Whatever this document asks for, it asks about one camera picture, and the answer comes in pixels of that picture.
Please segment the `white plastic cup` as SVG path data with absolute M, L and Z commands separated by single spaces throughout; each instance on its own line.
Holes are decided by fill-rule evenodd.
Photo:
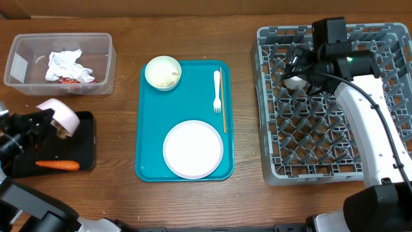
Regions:
M 288 79 L 283 79 L 283 83 L 287 88 L 291 90 L 297 90 L 299 88 L 304 88 L 307 84 L 307 81 L 295 76 Z

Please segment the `pink bowl with cereal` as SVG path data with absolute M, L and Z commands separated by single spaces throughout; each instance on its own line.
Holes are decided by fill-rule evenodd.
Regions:
M 52 109 L 54 111 L 52 120 L 55 120 L 61 124 L 68 131 L 69 137 L 73 136 L 80 124 L 80 119 L 76 113 L 60 100 L 48 99 L 47 101 L 36 106 L 36 108 L 40 110 Z

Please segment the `orange carrot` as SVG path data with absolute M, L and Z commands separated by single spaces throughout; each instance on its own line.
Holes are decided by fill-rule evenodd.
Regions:
M 80 169 L 80 164 L 73 160 L 39 160 L 35 164 L 44 168 L 65 171 L 78 171 Z

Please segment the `red snack wrapper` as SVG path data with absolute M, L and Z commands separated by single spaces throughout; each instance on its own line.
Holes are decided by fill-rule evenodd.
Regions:
M 86 84 L 86 82 L 84 82 L 84 81 L 79 81 L 79 80 L 76 80 L 76 79 L 70 79 L 68 77 L 61 77 L 58 80 L 58 83 L 59 84 Z

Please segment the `white tissue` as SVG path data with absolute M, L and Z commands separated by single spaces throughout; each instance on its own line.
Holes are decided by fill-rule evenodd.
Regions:
M 82 50 L 51 52 L 49 55 L 48 70 L 45 79 L 58 81 L 60 78 L 68 78 L 80 83 L 90 83 L 95 80 L 91 75 L 93 70 L 76 63 L 82 55 Z

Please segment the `wooden chopstick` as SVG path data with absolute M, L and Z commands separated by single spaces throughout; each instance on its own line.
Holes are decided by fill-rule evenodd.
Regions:
M 223 132 L 224 134 L 227 133 L 227 125 L 226 125 L 226 113 L 225 113 L 225 97 L 224 97 L 224 88 L 223 88 L 223 70 L 220 67 L 220 82 L 221 82 L 221 109 L 222 109 L 222 116 L 223 116 Z

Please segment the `white plastic fork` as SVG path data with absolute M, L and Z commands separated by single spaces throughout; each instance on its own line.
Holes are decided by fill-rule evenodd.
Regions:
M 214 101 L 213 108 L 214 113 L 219 113 L 221 111 L 221 100 L 220 100 L 220 71 L 214 71 Z

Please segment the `white round plate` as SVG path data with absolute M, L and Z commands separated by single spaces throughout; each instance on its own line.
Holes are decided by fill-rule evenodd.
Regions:
M 165 136 L 163 156 L 167 167 L 183 179 L 209 176 L 223 158 L 223 141 L 210 124 L 199 120 L 183 121 Z

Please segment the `white bowl with crumbs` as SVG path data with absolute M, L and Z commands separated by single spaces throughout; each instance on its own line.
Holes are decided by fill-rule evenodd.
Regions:
M 173 57 L 162 55 L 151 59 L 144 68 L 146 81 L 160 91 L 175 88 L 182 76 L 182 67 Z

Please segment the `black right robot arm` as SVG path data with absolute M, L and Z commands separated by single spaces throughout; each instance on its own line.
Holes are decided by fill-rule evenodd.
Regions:
M 313 51 L 293 52 L 281 78 L 300 77 L 335 96 L 366 188 L 342 209 L 308 217 L 302 231 L 411 231 L 411 158 L 388 110 L 374 53 L 351 47 L 342 17 L 312 23 L 312 38 Z

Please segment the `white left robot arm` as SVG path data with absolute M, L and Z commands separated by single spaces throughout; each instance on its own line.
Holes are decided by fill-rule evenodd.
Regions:
M 47 108 L 36 113 L 9 115 L 1 113 L 1 162 L 4 163 L 36 145 L 48 134 L 55 117 L 64 110 Z M 30 218 L 22 231 L 130 231 L 117 220 L 87 220 L 69 205 L 29 188 L 1 171 L 1 231 L 10 231 L 20 212 Z

